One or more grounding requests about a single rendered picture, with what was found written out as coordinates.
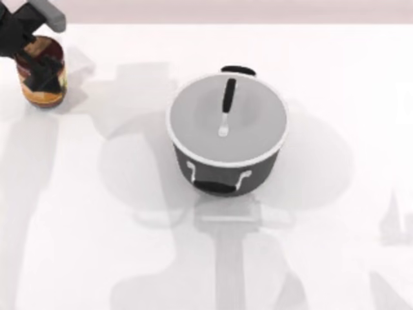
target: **white rim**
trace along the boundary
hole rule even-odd
[[[172,112],[172,107],[174,106],[174,103],[175,103],[178,95],[180,95],[182,90],[186,89],[191,84],[194,84],[198,81],[201,81],[202,79],[210,78],[212,76],[219,76],[219,75],[242,76],[244,78],[249,78],[249,79],[253,79],[254,81],[258,81],[261,84],[263,84],[264,86],[268,87],[281,101],[281,104],[283,105],[285,115],[286,115],[284,133],[283,133],[281,139],[277,142],[277,144],[275,144],[269,151],[263,153],[262,155],[260,155],[258,157],[252,158],[250,160],[224,162],[224,161],[209,160],[208,158],[204,158],[204,157],[192,152],[191,150],[187,149],[178,140],[177,136],[175,135],[174,131],[172,130],[172,124],[171,124],[171,119],[170,119],[170,115],[171,115],[171,112]],[[267,83],[261,81],[260,79],[256,78],[255,76],[248,76],[246,74],[235,73],[235,72],[218,72],[216,74],[208,74],[208,75],[205,75],[205,76],[200,77],[198,79],[190,81],[189,83],[187,83],[187,84],[185,84],[185,85],[183,85],[182,87],[179,88],[179,90],[176,92],[176,95],[174,96],[171,104],[169,104],[169,107],[166,110],[166,129],[167,129],[169,137],[172,140],[172,142],[174,143],[174,145],[179,150],[181,150],[181,152],[183,152],[189,158],[192,158],[194,161],[198,161],[198,162],[203,163],[205,165],[214,166],[214,167],[221,167],[221,168],[247,167],[247,166],[251,166],[251,165],[255,165],[257,163],[260,163],[260,162],[268,159],[269,157],[273,156],[277,151],[280,150],[280,148],[283,146],[283,144],[285,142],[285,139],[286,139],[287,134],[288,134],[289,123],[290,123],[290,121],[289,121],[288,107],[285,104],[284,100],[278,95],[278,93],[270,85],[268,85]]]

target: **tabletop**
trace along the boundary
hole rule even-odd
[[[68,95],[0,61],[1,310],[413,309],[412,26],[69,25]],[[181,175],[165,109],[252,67],[290,110],[269,179]]]

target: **gray lid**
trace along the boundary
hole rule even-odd
[[[227,81],[236,79],[228,136],[218,135]],[[187,150],[210,161],[253,160],[279,145],[287,111],[277,94],[255,77],[217,74],[184,88],[170,110],[170,130]]]

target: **gray pot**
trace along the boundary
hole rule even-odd
[[[287,136],[288,110],[245,67],[184,86],[166,114],[183,176],[215,196],[252,192],[269,176]]]

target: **pot handle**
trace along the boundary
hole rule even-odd
[[[216,192],[218,194],[231,194],[238,191],[241,188],[243,179],[249,178],[252,175],[252,171],[244,171],[239,176],[238,182],[235,185],[227,185],[218,182],[211,181],[198,181],[196,180],[196,166],[190,161],[186,162],[189,169],[192,170],[191,183],[199,190],[207,192]]]
[[[249,76],[257,76],[256,72],[251,68],[242,67],[242,66],[225,66],[221,68],[221,72],[235,72],[247,74]]]

